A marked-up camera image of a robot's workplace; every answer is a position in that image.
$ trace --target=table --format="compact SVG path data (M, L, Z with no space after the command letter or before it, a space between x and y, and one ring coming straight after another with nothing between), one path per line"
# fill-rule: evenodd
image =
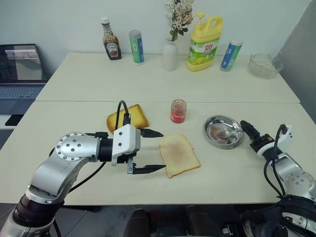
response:
M69 53L37 97L38 101L169 102L280 102L299 99L277 75L261 79L248 72L249 57L238 56L230 72L214 65L198 72L179 56L178 69L166 72L161 55L145 55L145 64L135 66L131 55L110 61L105 53Z
M126 174L126 164L107 164L86 184L69 194L67 205L110 204L215 204L268 203L276 193L264 179L264 161L243 143L222 150L210 144L202 125L212 115L227 115L252 123L262 134L275 136L281 123L294 126L290 144L282 147L316 177L316 126L296 103L188 103L184 123L173 123L170 103L139 103L150 128L164 135L182 133L194 147L201 168L169 179L164 169L146 175ZM107 131L106 118L117 109L117 102L41 102L36 101L22 118L0 151L0 202L16 203L23 195L35 169L48 158L60 137L71 131ZM163 164L160 138L142 138L134 161L137 167ZM89 163L78 181L100 164Z

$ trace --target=bottle cap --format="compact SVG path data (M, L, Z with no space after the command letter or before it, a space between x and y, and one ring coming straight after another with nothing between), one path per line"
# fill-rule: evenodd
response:
M202 18L205 16L205 12L198 12L197 14L194 14L193 17L197 16L198 17L198 22L201 24L202 23Z
M237 40L231 40L231 44L235 46L242 46L242 41L237 41Z
M139 39L142 37L141 32L138 30L132 30L128 34L131 39Z
M100 18L101 24L109 24L110 20L107 16L102 16Z

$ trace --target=toasted bread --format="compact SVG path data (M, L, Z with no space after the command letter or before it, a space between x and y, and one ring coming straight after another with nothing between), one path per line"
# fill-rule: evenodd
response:
M159 144L169 178L201 166L192 145L183 134L165 136Z
M128 112L130 113L131 116L131 124L134 125L137 128L144 128L148 127L149 123L140 108L139 104L133 105L128 108ZM124 117L124 110L121 110L119 112L119 119L118 119L118 128L123 126L123 117ZM107 126L109 131L113 134L115 130L115 123L117 119L117 113L115 112L114 114L111 114L107 118Z

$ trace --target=clear glass dish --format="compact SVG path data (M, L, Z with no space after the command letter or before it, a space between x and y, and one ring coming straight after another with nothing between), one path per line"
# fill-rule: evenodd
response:
M252 54L248 66L254 75L265 79L274 78L283 69L279 58L265 53Z

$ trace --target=white vase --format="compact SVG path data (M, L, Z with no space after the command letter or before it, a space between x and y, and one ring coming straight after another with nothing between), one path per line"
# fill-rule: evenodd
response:
M176 40L171 40L172 38L168 37L162 48L162 65L168 72L176 70L178 66L178 46Z

